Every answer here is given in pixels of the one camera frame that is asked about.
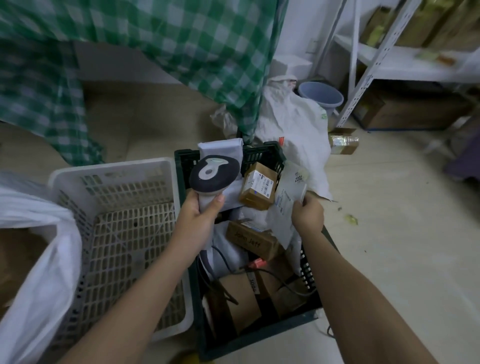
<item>hand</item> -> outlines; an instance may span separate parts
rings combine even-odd
[[[295,201],[292,210],[292,223],[300,235],[312,231],[321,232],[324,227],[324,208],[318,200],[307,193],[303,205]]]
[[[187,259],[190,265],[207,243],[215,218],[225,202],[225,196],[219,194],[200,214],[198,194],[191,190],[180,209],[168,247],[176,250],[180,257]]]

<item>tile floor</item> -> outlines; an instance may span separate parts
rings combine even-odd
[[[222,138],[208,117],[216,104],[196,92],[157,85],[132,93],[88,99],[88,122],[92,135],[107,146],[107,161],[173,156],[176,149]],[[445,148],[423,153],[438,134],[358,130],[357,135],[357,151],[331,156],[325,168],[336,201],[324,203],[330,234],[341,254],[384,293],[439,362],[477,361],[478,192],[441,173],[448,161]],[[41,138],[0,124],[0,169],[46,182],[62,167],[66,163]],[[358,226],[346,222],[345,214],[355,216]],[[322,333],[327,326],[322,317],[216,363],[341,363],[335,341]],[[193,347],[189,330],[152,344],[144,363],[168,363]]]

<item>plastic crate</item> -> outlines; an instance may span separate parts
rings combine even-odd
[[[175,164],[177,167],[181,204],[185,201],[186,190],[190,187],[188,179],[192,168],[199,160],[200,152],[198,150],[182,149],[175,152]],[[277,142],[265,142],[262,146],[255,147],[244,146],[241,173],[243,176],[245,171],[253,163],[260,162],[278,173],[278,183],[285,160],[282,149]],[[324,228],[322,232],[335,247],[328,231]],[[301,261],[301,264],[302,266],[308,265],[306,258]],[[201,361],[209,361],[219,358],[255,342],[311,322],[316,319],[316,310],[322,307],[318,295],[312,295],[305,305],[293,312],[287,318],[276,322],[268,322],[261,327],[254,325],[253,327],[248,328],[247,332],[242,333],[242,335],[234,340],[229,342],[219,342],[213,338],[210,327],[206,322],[202,306],[202,297],[208,288],[205,286],[203,280],[199,279],[196,264],[193,264],[189,268],[189,274],[190,287],[192,290],[194,325],[197,330],[198,339],[197,349]]]
[[[180,199],[172,158],[57,170],[48,186],[52,200],[73,212],[83,241],[76,297],[47,350],[58,352],[74,345],[165,249]],[[185,273],[152,341],[184,332],[192,322]]]

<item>blue bucket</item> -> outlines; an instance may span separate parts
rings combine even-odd
[[[303,98],[316,101],[325,109],[328,116],[332,115],[335,108],[343,103],[343,95],[340,91],[321,82],[309,81],[300,84],[299,94]]]

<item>white plastic basket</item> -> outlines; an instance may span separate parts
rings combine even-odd
[[[172,158],[57,170],[48,186],[53,201],[74,213],[83,240],[77,295],[49,350],[63,351],[75,344],[164,250],[180,201]],[[185,272],[152,341],[184,332],[192,322]]]

